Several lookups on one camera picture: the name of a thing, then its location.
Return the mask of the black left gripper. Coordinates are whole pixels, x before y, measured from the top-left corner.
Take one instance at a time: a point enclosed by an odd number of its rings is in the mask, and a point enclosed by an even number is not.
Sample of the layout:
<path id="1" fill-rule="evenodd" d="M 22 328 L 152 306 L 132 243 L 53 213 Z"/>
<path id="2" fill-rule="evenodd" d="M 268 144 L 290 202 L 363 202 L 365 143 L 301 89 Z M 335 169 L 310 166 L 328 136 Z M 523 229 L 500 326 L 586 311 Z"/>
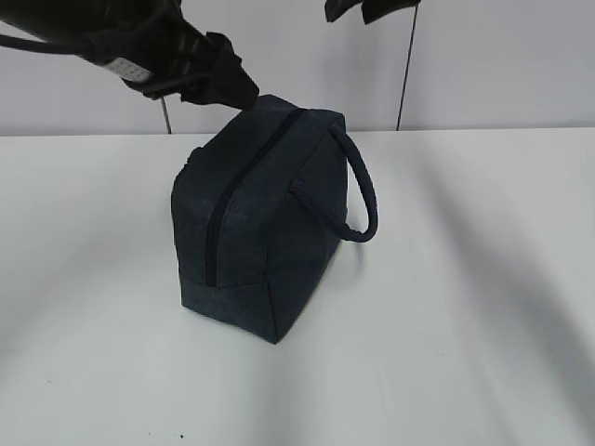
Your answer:
<path id="1" fill-rule="evenodd" d="M 151 99 L 178 93 L 183 102 L 250 110 L 259 89 L 221 33 L 201 33 L 180 1 L 110 1 L 85 59 L 116 73 Z"/>

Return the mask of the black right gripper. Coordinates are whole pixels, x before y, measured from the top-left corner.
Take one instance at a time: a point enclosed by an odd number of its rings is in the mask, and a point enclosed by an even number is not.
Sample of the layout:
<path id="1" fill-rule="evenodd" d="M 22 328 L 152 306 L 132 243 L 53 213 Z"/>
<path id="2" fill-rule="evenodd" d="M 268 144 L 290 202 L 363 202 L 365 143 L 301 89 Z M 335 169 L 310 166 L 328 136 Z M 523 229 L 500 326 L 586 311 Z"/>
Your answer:
<path id="1" fill-rule="evenodd" d="M 371 24 L 387 15 L 416 6 L 419 0 L 326 0 L 324 14 L 327 22 L 335 22 L 351 8 L 361 5 L 365 24 Z"/>

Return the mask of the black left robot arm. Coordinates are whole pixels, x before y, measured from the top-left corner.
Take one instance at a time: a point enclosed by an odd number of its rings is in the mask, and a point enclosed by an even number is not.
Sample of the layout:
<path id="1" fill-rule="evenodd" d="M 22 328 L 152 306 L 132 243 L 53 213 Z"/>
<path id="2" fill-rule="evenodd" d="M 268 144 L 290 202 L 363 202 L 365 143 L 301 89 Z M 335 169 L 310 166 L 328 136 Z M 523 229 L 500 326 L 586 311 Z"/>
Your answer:
<path id="1" fill-rule="evenodd" d="M 231 41 L 199 32 L 179 1 L 4 1 L 1 21 L 29 35 L 2 35 L 3 47 L 76 56 L 152 100 L 178 94 L 237 110 L 258 100 Z"/>

